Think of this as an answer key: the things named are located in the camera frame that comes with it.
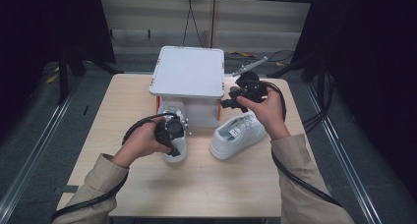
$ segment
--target hand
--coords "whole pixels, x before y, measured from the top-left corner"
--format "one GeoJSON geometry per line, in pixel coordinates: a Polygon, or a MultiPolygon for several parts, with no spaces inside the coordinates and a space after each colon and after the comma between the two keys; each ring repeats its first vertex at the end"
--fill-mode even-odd
{"type": "MultiPolygon", "coordinates": [[[[152,120],[158,123],[165,119],[159,117],[152,120]]],[[[145,123],[135,129],[111,161],[118,166],[129,168],[139,157],[145,157],[155,152],[170,152],[171,148],[156,141],[154,137],[155,127],[155,123],[145,123]]]]}
{"type": "Polygon", "coordinates": [[[267,91],[268,98],[262,103],[256,103],[243,96],[238,96],[237,101],[242,106],[254,111],[258,120],[264,125],[271,140],[290,137],[291,135],[284,124],[279,94],[270,87],[267,87],[267,91]]]}

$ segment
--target jacket sleeve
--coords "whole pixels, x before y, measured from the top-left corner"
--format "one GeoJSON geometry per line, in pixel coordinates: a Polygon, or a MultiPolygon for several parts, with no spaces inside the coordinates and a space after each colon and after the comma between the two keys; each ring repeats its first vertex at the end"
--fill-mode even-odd
{"type": "MultiPolygon", "coordinates": [[[[313,163],[306,148],[303,134],[273,140],[273,154],[295,176],[329,195],[318,167],[313,163]]],[[[282,210],[281,223],[353,223],[341,207],[317,197],[296,185],[279,169],[282,210]]]]}
{"type": "MultiPolygon", "coordinates": [[[[85,184],[73,195],[66,206],[101,196],[123,181],[128,169],[113,164],[111,156],[100,154],[94,167],[86,176],[85,184]]],[[[96,205],[67,213],[56,218],[53,223],[110,223],[108,213],[116,208],[116,197],[113,196],[96,205]]]]}

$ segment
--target person's arm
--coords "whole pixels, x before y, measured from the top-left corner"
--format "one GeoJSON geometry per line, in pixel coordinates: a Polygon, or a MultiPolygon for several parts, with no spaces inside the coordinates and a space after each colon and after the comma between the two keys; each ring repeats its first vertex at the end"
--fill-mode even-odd
{"type": "MultiPolygon", "coordinates": [[[[104,195],[123,181],[130,165],[139,157],[154,152],[168,153],[171,149],[157,142],[153,132],[154,123],[137,128],[116,155],[100,154],[94,167],[86,176],[85,183],[77,190],[66,206],[77,204],[104,195]]],[[[110,223],[108,213],[116,208],[113,196],[101,203],[57,217],[53,223],[110,223]]]]}
{"type": "MultiPolygon", "coordinates": [[[[255,103],[239,96],[238,102],[254,111],[271,139],[276,158],[292,174],[329,195],[318,167],[313,163],[306,148],[304,135],[291,136],[286,128],[277,92],[268,88],[268,98],[255,103]]],[[[279,169],[281,187],[281,223],[353,223],[341,207],[317,197],[292,182],[279,169]]]]}

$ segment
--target white box lid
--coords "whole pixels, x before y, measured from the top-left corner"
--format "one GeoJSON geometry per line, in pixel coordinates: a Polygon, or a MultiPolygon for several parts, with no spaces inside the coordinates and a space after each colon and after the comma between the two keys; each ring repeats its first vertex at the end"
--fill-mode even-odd
{"type": "Polygon", "coordinates": [[[160,96],[221,98],[224,94],[223,51],[162,47],[149,92],[160,96]]]}

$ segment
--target wooden table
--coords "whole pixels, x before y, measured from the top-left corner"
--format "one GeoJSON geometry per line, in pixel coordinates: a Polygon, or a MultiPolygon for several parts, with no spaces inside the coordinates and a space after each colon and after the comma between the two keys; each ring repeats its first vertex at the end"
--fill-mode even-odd
{"type": "MultiPolygon", "coordinates": [[[[235,80],[225,78],[225,98],[235,80]]],[[[155,96],[149,94],[150,81],[151,75],[113,77],[68,185],[81,186],[100,153],[115,154],[126,131],[138,120],[155,114],[155,96]]],[[[287,82],[268,81],[284,94],[290,133],[304,133],[287,82]]],[[[239,114],[239,109],[222,109],[220,125],[239,114]]],[[[160,153],[135,161],[128,181],[117,195],[118,206],[110,216],[280,216],[279,177],[270,157],[269,137],[227,160],[218,160],[209,151],[213,131],[191,128],[193,134],[187,136],[188,155],[182,162],[167,163],[160,153]]],[[[58,209],[72,195],[63,194],[58,209]]]]}

